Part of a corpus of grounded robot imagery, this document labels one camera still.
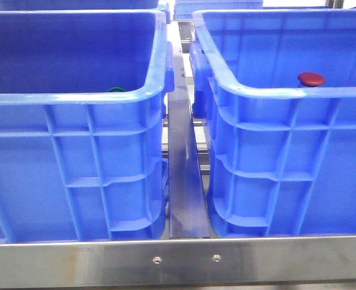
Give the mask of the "red push button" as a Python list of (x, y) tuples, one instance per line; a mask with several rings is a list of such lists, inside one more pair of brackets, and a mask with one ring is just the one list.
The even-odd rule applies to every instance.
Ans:
[(315, 88), (326, 83), (326, 79), (316, 72), (302, 72), (297, 76), (300, 87)]

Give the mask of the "green push button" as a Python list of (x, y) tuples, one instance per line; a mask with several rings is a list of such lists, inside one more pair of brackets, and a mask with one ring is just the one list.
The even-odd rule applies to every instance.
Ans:
[(126, 90), (122, 87), (111, 87), (108, 89), (108, 92), (126, 92)]

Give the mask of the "blue plastic crate left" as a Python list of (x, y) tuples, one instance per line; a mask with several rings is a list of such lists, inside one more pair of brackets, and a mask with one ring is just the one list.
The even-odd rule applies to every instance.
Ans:
[(162, 236), (171, 50), (160, 11), (0, 11), (0, 243)]

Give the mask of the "blue plastic crate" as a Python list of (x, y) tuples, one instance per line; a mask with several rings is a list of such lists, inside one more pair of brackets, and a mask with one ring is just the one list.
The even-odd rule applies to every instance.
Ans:
[[(200, 10), (207, 195), (221, 237), (356, 234), (356, 8)], [(303, 72), (326, 83), (300, 87)]]
[(162, 236), (171, 50), (160, 11), (0, 11), (0, 243)]

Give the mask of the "blue plastic crate right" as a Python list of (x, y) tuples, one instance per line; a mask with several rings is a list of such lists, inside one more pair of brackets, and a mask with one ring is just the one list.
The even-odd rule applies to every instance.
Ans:
[[(356, 8), (200, 10), (207, 195), (221, 237), (356, 234)], [(300, 87), (303, 72), (326, 83)]]

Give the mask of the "distant blue crate left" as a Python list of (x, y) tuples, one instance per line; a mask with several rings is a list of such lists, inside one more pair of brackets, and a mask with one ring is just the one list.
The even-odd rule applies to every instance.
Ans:
[(192, 13), (198, 10), (234, 10), (234, 9), (262, 9), (263, 1), (254, 0), (186, 0), (175, 1), (173, 8), (174, 20), (192, 19)]

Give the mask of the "steel shelf front bar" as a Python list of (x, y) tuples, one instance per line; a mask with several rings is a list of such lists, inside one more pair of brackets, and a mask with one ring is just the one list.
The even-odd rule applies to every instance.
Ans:
[(0, 244), (0, 288), (356, 280), (356, 236)]

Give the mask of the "blue crate back left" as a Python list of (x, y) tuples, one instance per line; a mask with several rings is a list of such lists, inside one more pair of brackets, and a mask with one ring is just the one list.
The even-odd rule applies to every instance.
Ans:
[(0, 1), (0, 11), (28, 10), (140, 10), (169, 11), (167, 1), (20, 0)]

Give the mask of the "blue metal divider rail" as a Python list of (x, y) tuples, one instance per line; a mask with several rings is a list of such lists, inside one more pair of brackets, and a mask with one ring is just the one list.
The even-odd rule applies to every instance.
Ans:
[(171, 239), (211, 236), (183, 54), (173, 49), (175, 89), (168, 94), (169, 222)]

